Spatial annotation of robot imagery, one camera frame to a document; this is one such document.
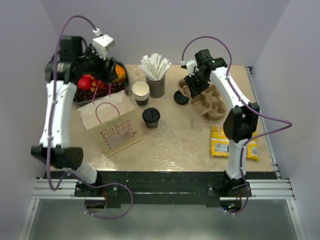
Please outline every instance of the bag handle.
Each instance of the bag handle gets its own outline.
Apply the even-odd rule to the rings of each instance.
[[[97,111],[98,111],[98,107],[100,107],[102,104],[110,104],[112,107],[114,107],[114,108],[117,110],[118,116],[120,116],[119,109],[118,109],[115,105],[113,105],[112,103],[107,102],[107,101],[102,102],[102,103],[100,103],[100,104],[95,108],[95,116],[96,116],[96,118],[98,119],[98,121],[99,121],[100,124],[101,124],[102,122],[101,122],[100,118],[98,117],[98,112],[97,112]]]
[[[98,91],[98,88],[99,88],[100,83],[101,83],[101,81],[99,80],[98,85],[95,87],[95,90],[94,90],[94,94],[93,94],[93,98],[92,98],[92,104],[93,104],[93,105],[95,105],[95,98],[96,98],[96,94],[97,94],[97,91]],[[109,95],[109,97],[111,98],[111,84],[108,83],[107,85],[109,85],[108,95]]]

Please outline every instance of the fruit basket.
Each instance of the fruit basket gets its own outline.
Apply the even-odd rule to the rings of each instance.
[[[94,97],[96,87],[98,87],[98,90],[95,94],[95,100],[107,96],[109,94],[109,88],[111,89],[111,94],[118,93],[122,90],[128,94],[130,78],[126,66],[122,62],[116,61],[114,58],[111,62],[113,62],[113,70],[111,71],[110,77],[114,80],[112,80],[110,86],[105,85],[102,82],[98,85],[99,81],[94,79],[91,75],[84,75],[82,79],[79,80],[77,90],[73,97],[73,103],[75,105],[84,106],[89,104]]]

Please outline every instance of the paper bag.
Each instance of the paper bag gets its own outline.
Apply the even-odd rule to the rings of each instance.
[[[78,111],[106,157],[143,138],[135,106],[124,91],[91,102]]]

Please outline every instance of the red apple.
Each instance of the red apple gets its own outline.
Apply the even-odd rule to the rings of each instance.
[[[83,77],[78,81],[78,89],[82,89],[85,91],[90,91],[91,89],[91,76],[90,78],[85,77],[85,75],[83,75]]]

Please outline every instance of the paper cup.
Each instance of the paper cup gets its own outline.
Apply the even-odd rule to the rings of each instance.
[[[148,98],[149,95],[150,95],[150,92],[145,96],[137,96],[137,95],[133,94],[134,98],[138,99],[138,100],[144,100],[144,99]]]
[[[148,105],[149,102],[149,86],[143,81],[138,81],[132,86],[133,97],[136,104],[143,108]]]
[[[150,94],[149,86],[143,81],[138,81],[132,86],[132,92],[136,97],[145,97]]]

